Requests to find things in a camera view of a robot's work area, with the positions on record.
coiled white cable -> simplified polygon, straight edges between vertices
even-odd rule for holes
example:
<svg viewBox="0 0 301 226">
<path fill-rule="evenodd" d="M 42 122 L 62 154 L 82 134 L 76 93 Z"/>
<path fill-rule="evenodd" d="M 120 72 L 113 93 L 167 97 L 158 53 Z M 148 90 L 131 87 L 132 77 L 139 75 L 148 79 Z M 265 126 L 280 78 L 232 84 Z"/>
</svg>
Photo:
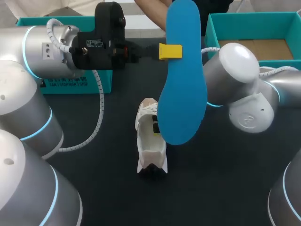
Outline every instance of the coiled white cable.
<svg viewBox="0 0 301 226">
<path fill-rule="evenodd" d="M 47 35 L 50 38 L 51 42 L 55 45 L 55 47 L 57 47 L 64 53 L 70 53 L 70 48 L 72 48 L 72 47 L 66 46 L 66 45 L 62 44 L 61 42 L 59 42 L 59 40 L 53 34 L 53 30 L 52 30 L 53 25 L 62 26 L 63 24 L 61 21 L 54 19 L 54 18 L 48 20 L 48 22 L 46 24 L 46 29 L 47 29 Z"/>
<path fill-rule="evenodd" d="M 47 28 L 47 34 L 51 40 L 51 42 L 61 51 L 65 52 L 65 53 L 69 53 L 69 49 L 71 48 L 71 46 L 65 46 L 62 43 L 60 43 L 56 37 L 53 34 L 52 31 L 52 27 L 53 25 L 63 25 L 59 20 L 57 19 L 50 19 L 47 22 L 46 28 Z M 93 133 L 91 134 L 91 136 L 85 140 L 84 142 L 80 143 L 79 145 L 75 145 L 72 147 L 65 147 L 65 148 L 60 148 L 58 150 L 58 152 L 69 152 L 69 151 L 74 151 L 77 149 L 80 149 L 84 146 L 86 146 L 87 144 L 89 144 L 97 135 L 100 126 L 102 124 L 103 121 L 103 112 L 104 112 L 104 95 L 103 95 L 103 86 L 102 86 L 102 82 L 100 81 L 99 75 L 97 70 L 92 70 L 93 75 L 95 77 L 95 80 L 97 82 L 97 86 L 98 86 L 98 90 L 99 90 L 99 98 L 100 98 L 100 111 L 99 111 L 99 116 L 98 116 L 98 121 L 97 121 L 97 125 L 93 131 Z"/>
<path fill-rule="evenodd" d="M 97 73 L 97 70 L 92 70 L 92 72 L 94 74 L 94 77 L 95 77 L 97 85 L 98 85 L 99 98 L 100 98 L 100 111 L 99 111 L 98 122 L 97 122 L 97 125 L 95 127 L 95 130 L 93 131 L 93 133 L 91 134 L 91 136 L 87 140 L 85 140 L 84 142 L 82 142 L 81 144 L 75 145 L 75 146 L 72 146 L 72 147 L 60 148 L 58 150 L 58 152 L 74 151 L 74 150 L 77 150 L 77 149 L 80 149 L 80 148 L 86 146 L 87 144 L 89 144 L 95 138 L 95 136 L 97 135 L 97 133 L 98 133 L 98 131 L 100 129 L 100 126 L 101 126 L 102 121 L 103 121 L 103 111 L 104 111 L 103 86 L 102 86 L 102 83 L 100 81 L 100 78 L 99 78 L 99 75 Z"/>
<path fill-rule="evenodd" d="M 201 53 L 204 54 L 204 53 L 207 53 L 207 52 L 218 52 L 220 51 L 221 48 L 218 48 L 218 47 L 207 47 L 207 48 L 203 48 Z"/>
<path fill-rule="evenodd" d="M 278 72 L 282 72 L 282 71 L 298 71 L 297 68 L 294 68 L 294 67 L 289 67 L 289 66 L 284 66 L 284 67 L 279 67 L 279 68 L 276 68 L 272 71 L 269 71 L 269 72 L 262 72 L 262 73 L 259 73 L 259 77 L 267 77 L 267 76 L 271 76 L 273 74 L 276 74 Z"/>
</svg>

black table surface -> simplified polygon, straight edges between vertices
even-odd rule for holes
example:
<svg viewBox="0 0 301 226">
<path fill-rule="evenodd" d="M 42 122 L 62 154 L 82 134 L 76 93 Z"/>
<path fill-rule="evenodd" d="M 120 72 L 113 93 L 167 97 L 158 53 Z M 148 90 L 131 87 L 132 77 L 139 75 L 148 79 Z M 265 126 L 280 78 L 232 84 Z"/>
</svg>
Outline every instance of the black table surface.
<svg viewBox="0 0 301 226">
<path fill-rule="evenodd" d="M 226 107 L 209 110 L 191 141 L 167 145 L 165 177 L 141 177 L 135 116 L 144 98 L 158 100 L 166 75 L 167 64 L 150 59 L 114 71 L 97 137 L 49 159 L 81 195 L 82 226 L 269 226 L 269 191 L 301 147 L 301 111 L 279 109 L 267 131 L 248 134 L 230 123 Z M 98 95 L 46 99 L 64 130 L 63 146 L 90 136 Z"/>
</svg>

shoelace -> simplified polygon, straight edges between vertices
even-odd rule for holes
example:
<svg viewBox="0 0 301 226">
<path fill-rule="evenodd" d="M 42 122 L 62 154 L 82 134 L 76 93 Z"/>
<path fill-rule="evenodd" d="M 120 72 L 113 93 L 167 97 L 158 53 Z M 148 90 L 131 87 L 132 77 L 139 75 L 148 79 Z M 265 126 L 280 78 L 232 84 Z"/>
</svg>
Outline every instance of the shoelace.
<svg viewBox="0 0 301 226">
<path fill-rule="evenodd" d="M 145 114 L 157 115 L 157 111 L 158 111 L 158 104 L 157 103 L 153 103 L 151 105 L 148 105 L 148 106 L 142 108 L 139 111 L 138 120 L 140 120 L 141 116 L 143 116 Z"/>
</svg>

white sneaker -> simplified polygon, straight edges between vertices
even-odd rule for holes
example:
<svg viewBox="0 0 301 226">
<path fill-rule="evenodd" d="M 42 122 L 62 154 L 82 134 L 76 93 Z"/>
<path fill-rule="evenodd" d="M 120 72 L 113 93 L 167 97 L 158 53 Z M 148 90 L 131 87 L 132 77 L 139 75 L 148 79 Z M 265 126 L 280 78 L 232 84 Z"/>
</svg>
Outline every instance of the white sneaker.
<svg viewBox="0 0 301 226">
<path fill-rule="evenodd" d="M 139 160 L 137 173 L 154 164 L 167 173 L 166 142 L 162 138 L 157 120 L 158 102 L 144 99 L 138 109 L 135 121 Z"/>
</svg>

blue insole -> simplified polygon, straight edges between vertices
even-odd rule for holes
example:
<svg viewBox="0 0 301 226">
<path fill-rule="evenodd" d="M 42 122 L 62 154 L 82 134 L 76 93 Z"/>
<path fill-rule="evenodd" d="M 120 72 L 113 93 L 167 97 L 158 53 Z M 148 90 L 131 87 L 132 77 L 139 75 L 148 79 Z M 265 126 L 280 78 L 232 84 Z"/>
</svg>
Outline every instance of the blue insole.
<svg viewBox="0 0 301 226">
<path fill-rule="evenodd" d="M 169 7 L 166 43 L 182 45 L 182 59 L 168 61 L 167 80 L 158 102 L 158 125 L 167 143 L 180 145 L 198 130 L 207 103 L 200 16 L 192 0 L 176 0 Z"/>
</svg>

